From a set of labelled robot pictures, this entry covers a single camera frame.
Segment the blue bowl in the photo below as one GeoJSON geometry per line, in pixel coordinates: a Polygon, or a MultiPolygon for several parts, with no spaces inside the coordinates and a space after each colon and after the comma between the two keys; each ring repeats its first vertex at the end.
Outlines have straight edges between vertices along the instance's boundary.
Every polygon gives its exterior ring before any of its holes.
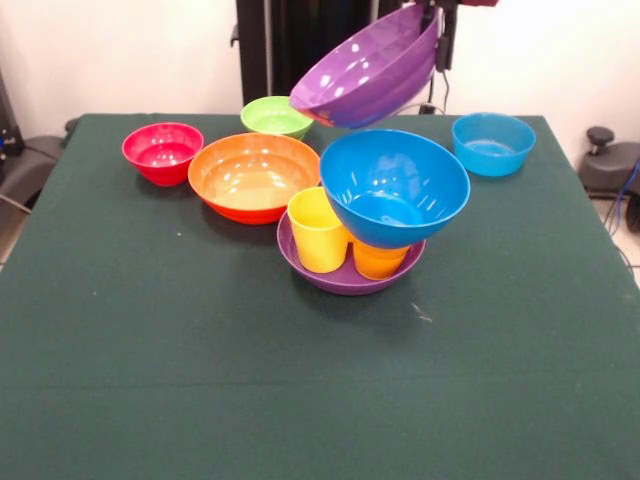
{"type": "Polygon", "coordinates": [[[497,113],[476,113],[453,124],[453,148],[467,170],[487,177],[517,171],[536,144],[522,120],[497,113]]]}
{"type": "Polygon", "coordinates": [[[437,143],[396,130],[367,130],[333,142],[320,160],[329,202],[347,229],[379,248],[430,237],[464,208],[470,184],[437,143]]]}

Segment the yellow cup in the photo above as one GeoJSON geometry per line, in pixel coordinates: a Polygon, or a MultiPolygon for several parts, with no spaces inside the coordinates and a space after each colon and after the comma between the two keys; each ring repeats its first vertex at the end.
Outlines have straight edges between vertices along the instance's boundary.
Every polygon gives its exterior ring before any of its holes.
{"type": "Polygon", "coordinates": [[[339,269],[351,235],[333,213],[324,188],[307,188],[295,194],[287,214],[302,266],[314,273],[339,269]]]}
{"type": "Polygon", "coordinates": [[[369,280],[389,278],[396,273],[410,248],[376,248],[354,239],[353,258],[356,270],[369,280]]]}

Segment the green bowl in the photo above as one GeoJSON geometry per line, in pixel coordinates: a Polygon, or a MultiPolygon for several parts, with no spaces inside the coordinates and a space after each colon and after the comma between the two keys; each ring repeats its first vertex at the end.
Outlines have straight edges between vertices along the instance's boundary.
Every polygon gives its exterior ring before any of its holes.
{"type": "Polygon", "coordinates": [[[302,140],[313,120],[289,106],[289,97],[263,97],[247,104],[240,113],[247,129],[258,133],[286,135],[302,140]]]}

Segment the red bowl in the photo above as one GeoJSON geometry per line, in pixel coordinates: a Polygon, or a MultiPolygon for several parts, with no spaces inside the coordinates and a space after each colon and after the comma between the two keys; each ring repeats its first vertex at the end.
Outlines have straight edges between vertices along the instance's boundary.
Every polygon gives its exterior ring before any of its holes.
{"type": "Polygon", "coordinates": [[[187,179],[189,163],[203,145],[204,136],[191,125],[154,123],[129,134],[122,154],[151,183],[173,187],[187,179]]]}
{"type": "Polygon", "coordinates": [[[299,140],[243,133],[199,152],[189,166],[189,183],[220,215],[262,225],[277,222],[293,195],[318,184],[319,162],[299,140]]]}

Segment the purple plate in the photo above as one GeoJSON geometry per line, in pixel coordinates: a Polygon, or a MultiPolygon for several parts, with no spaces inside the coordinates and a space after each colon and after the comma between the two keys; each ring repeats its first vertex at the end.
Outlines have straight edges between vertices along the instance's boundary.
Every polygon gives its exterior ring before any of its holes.
{"type": "Polygon", "coordinates": [[[338,270],[331,273],[313,273],[305,269],[300,263],[298,249],[296,248],[293,231],[291,230],[291,222],[286,212],[280,219],[280,223],[278,223],[278,246],[284,258],[287,259],[287,262],[316,287],[338,295],[368,295],[388,287],[411,270],[422,256],[426,244],[427,242],[423,240],[413,245],[409,249],[404,262],[402,262],[402,265],[398,268],[398,271],[385,280],[368,280],[357,272],[353,262],[351,245],[349,245],[346,261],[338,270]]]}
{"type": "Polygon", "coordinates": [[[289,103],[332,127],[360,128],[395,113],[433,75],[440,21],[420,33],[423,7],[399,9],[335,48],[302,77],[289,103]]]}

